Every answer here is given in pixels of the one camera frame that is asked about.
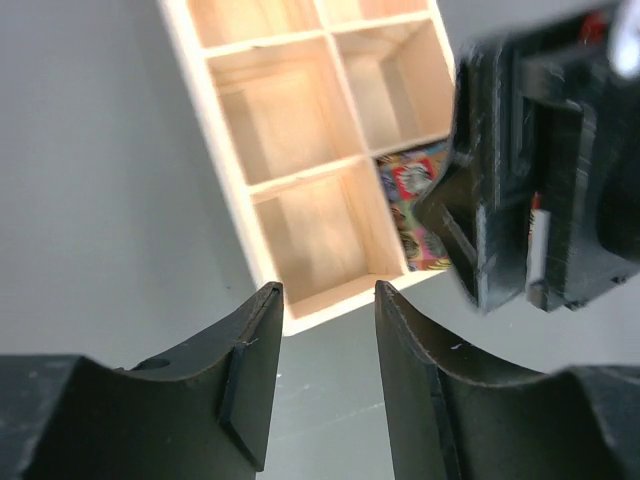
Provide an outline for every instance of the black mechanical part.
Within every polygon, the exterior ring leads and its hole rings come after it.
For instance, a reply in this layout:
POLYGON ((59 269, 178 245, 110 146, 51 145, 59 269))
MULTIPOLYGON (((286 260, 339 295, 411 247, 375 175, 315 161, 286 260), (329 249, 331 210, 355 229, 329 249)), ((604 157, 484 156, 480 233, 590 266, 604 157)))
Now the black mechanical part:
POLYGON ((640 369, 534 372, 376 286, 396 480, 640 479, 640 369))
POLYGON ((482 313, 527 289, 536 193, 550 222, 531 303, 576 309, 638 271, 640 82, 611 73, 606 25, 580 40, 591 16, 492 36, 459 62, 448 158, 414 212, 482 313))
POLYGON ((262 471, 282 287, 130 371, 0 356, 0 478, 249 480, 262 471))

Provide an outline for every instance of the wooden organizer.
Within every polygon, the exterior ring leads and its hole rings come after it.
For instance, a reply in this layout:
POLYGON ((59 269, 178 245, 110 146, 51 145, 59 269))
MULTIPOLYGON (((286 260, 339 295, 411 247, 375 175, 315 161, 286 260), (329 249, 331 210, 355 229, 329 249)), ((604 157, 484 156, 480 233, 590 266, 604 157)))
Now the wooden organizer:
POLYGON ((161 0, 256 286, 285 335, 410 273, 373 157, 449 134, 454 64, 435 0, 161 0))

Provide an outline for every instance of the empty compartment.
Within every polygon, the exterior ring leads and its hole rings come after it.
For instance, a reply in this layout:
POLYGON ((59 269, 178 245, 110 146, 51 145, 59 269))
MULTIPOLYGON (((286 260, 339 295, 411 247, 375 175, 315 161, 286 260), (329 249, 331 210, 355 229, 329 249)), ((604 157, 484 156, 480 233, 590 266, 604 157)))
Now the empty compartment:
POLYGON ((313 0, 188 0, 203 47, 320 28, 313 0))
POLYGON ((363 163, 256 205, 294 316, 316 312, 402 273, 375 173, 363 163))
POLYGON ((431 22, 343 33, 337 39, 370 149, 447 134, 454 84, 431 22))
POLYGON ((373 20, 427 9, 427 0, 325 0, 332 24, 373 20))
POLYGON ((324 38, 210 60, 246 182, 362 153, 324 38))

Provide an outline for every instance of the wooden box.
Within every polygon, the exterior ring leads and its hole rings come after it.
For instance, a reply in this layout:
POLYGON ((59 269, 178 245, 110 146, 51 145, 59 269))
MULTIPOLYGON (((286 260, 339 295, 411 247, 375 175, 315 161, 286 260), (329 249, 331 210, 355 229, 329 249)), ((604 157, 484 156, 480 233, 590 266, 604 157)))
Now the wooden box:
POLYGON ((284 334, 409 272, 373 158, 448 135, 454 64, 435 0, 160 0, 256 286, 284 334))

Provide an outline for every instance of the gray table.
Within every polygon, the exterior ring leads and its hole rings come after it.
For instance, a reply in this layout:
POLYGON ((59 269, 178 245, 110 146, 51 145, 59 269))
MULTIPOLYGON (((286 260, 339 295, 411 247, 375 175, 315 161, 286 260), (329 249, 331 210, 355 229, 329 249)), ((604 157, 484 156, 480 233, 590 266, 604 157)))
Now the gray table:
MULTIPOLYGON (((576 1, 440 8, 457 50, 576 1)), ((151 0, 7 0, 0 60, 0 351, 84 352, 130 367, 252 293, 151 0)), ((486 318, 449 273, 406 293, 479 346, 547 371, 640 363, 638 285, 579 314, 520 300, 486 318)), ((285 339, 260 480, 392 477, 373 309, 285 339)))

